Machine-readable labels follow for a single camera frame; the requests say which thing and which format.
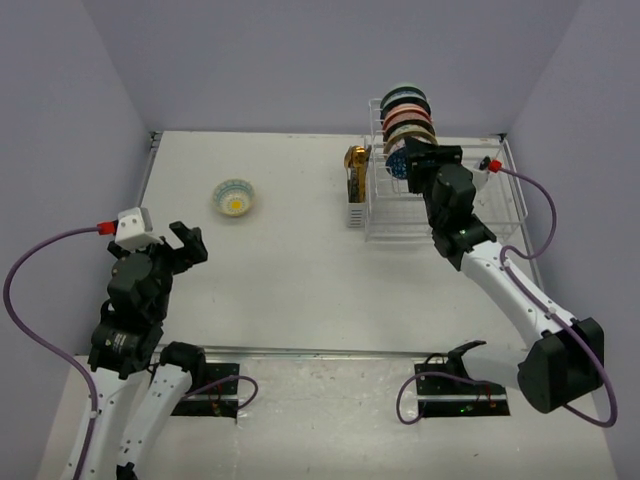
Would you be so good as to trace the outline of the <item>cream bowl yellow centre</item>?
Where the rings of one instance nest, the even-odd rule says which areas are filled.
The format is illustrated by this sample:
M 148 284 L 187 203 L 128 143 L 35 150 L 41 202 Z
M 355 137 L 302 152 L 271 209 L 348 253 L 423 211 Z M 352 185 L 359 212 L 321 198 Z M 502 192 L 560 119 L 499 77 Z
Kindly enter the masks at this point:
M 228 217 L 240 217 L 248 213 L 255 201 L 253 185 L 243 179 L 228 179 L 219 183 L 212 195 L 215 210 Z

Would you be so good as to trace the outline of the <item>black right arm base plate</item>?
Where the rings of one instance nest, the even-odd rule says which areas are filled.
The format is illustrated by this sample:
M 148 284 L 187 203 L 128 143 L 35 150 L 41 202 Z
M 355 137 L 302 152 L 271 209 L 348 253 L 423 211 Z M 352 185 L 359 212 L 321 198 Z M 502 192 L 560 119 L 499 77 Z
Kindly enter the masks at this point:
M 440 376 L 415 381 L 422 418 L 509 416 L 506 389 L 498 384 L 470 385 Z

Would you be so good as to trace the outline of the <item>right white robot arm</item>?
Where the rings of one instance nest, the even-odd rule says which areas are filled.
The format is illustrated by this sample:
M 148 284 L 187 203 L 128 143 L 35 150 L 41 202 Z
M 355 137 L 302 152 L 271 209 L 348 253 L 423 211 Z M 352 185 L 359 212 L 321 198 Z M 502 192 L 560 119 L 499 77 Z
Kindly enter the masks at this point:
M 522 353 L 472 341 L 448 352 L 446 380 L 467 393 L 481 383 L 518 389 L 541 413 L 568 408 L 600 387 L 611 392 L 604 370 L 604 331 L 592 318 L 577 319 L 531 282 L 474 212 L 477 176 L 499 172 L 497 160 L 476 171 L 462 163 L 459 146 L 405 142 L 410 192 L 422 196 L 434 246 L 452 267 L 480 287 L 515 327 Z

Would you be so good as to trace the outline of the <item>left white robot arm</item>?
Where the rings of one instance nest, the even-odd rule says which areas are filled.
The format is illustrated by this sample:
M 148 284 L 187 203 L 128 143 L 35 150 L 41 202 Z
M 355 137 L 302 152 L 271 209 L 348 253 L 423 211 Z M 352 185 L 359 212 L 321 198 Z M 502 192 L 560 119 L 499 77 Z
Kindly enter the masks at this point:
M 203 349 L 173 342 L 163 350 L 141 403 L 134 402 L 163 335 L 174 277 L 208 259 L 200 228 L 180 221 L 169 228 L 181 247 L 148 232 L 126 238 L 123 221 L 113 228 L 116 236 L 107 249 L 116 261 L 108 298 L 81 370 L 93 385 L 66 479 L 140 478 L 175 406 L 207 383 Z

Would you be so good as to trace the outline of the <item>blue triangle pattern bowl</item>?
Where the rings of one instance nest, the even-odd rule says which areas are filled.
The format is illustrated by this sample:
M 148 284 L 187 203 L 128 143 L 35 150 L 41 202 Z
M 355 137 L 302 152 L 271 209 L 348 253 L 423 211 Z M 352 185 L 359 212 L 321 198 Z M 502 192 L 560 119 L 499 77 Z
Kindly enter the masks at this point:
M 408 177 L 406 165 L 406 149 L 404 147 L 391 153 L 385 163 L 388 173 L 395 179 L 406 180 Z

